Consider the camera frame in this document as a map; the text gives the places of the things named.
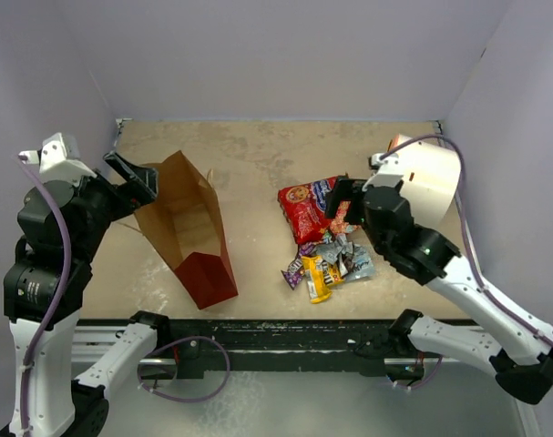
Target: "red snack bag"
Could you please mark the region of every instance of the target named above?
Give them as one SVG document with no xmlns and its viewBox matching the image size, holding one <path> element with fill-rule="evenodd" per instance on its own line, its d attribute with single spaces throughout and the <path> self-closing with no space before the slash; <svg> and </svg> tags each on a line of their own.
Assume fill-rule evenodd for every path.
<svg viewBox="0 0 553 437">
<path fill-rule="evenodd" d="M 338 229 L 332 229 L 333 233 L 352 230 L 348 230 L 346 224 L 343 226 L 343 217 L 347 212 L 346 205 L 344 208 L 339 208 L 334 220 L 324 217 L 325 197 L 333 189 L 336 180 L 335 176 L 278 191 L 278 201 L 291 224 L 292 234 L 297 244 L 320 241 L 332 222 L 336 225 L 335 229 Z"/>
</svg>

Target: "wall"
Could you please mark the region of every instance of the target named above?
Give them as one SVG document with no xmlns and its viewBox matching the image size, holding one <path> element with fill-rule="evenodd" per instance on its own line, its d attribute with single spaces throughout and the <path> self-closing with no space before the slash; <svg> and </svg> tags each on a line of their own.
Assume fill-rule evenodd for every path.
<svg viewBox="0 0 553 437">
<path fill-rule="evenodd" d="M 509 8 L 445 126 L 486 276 L 553 323 L 553 0 Z M 538 417 L 553 436 L 553 390 Z"/>
<path fill-rule="evenodd" d="M 11 417 L 15 355 L 3 316 L 3 276 L 19 237 L 16 213 L 31 184 L 9 157 L 73 133 L 96 165 L 116 124 L 51 0 L 0 2 L 0 429 Z"/>
<path fill-rule="evenodd" d="M 445 117 L 509 0 L 57 0 L 117 117 Z"/>
</svg>

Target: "table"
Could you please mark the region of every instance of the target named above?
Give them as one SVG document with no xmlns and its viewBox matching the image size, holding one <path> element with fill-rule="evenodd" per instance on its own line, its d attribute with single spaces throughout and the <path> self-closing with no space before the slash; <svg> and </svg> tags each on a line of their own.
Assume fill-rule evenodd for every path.
<svg viewBox="0 0 553 437">
<path fill-rule="evenodd" d="M 82 318 L 127 319 L 148 310 L 173 319 L 392 319 L 406 308 L 434 318 L 467 318 L 376 255 L 371 279 L 343 284 L 316 305 L 309 302 L 305 283 L 291 290 L 280 273 L 296 247 L 276 200 L 279 188 L 344 172 L 365 178 L 367 158 L 386 150 L 395 134 L 433 131 L 430 122 L 127 123 L 118 152 L 131 162 L 160 162 L 182 150 L 202 174 L 212 169 L 240 295 L 198 310 L 129 217 L 114 223 L 104 237 Z M 455 208 L 438 230 L 461 246 Z M 350 239 L 368 245 L 362 231 Z"/>
</svg>

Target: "white cylinder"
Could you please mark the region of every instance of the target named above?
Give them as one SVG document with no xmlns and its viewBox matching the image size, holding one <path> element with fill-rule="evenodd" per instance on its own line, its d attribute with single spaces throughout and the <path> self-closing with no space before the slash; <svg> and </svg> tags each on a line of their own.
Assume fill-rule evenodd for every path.
<svg viewBox="0 0 553 437">
<path fill-rule="evenodd" d="M 397 135 L 388 150 L 410 139 Z M 415 223 L 435 228 L 444 217 L 455 195 L 460 161 L 457 154 L 447 148 L 419 141 L 398 152 L 405 166 L 404 185 L 400 194 L 410 202 Z"/>
</svg>

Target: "gray floor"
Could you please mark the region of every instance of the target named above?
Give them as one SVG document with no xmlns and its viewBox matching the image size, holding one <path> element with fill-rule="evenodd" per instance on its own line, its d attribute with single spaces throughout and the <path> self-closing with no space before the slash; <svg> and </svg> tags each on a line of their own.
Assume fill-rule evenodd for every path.
<svg viewBox="0 0 553 437">
<path fill-rule="evenodd" d="M 175 381 L 179 396 L 212 391 L 222 374 Z M 515 402 L 494 380 L 458 363 L 410 394 L 386 379 L 350 373 L 234 373 L 211 401 L 177 404 L 137 389 L 134 377 L 111 405 L 101 437 L 524 436 Z"/>
</svg>

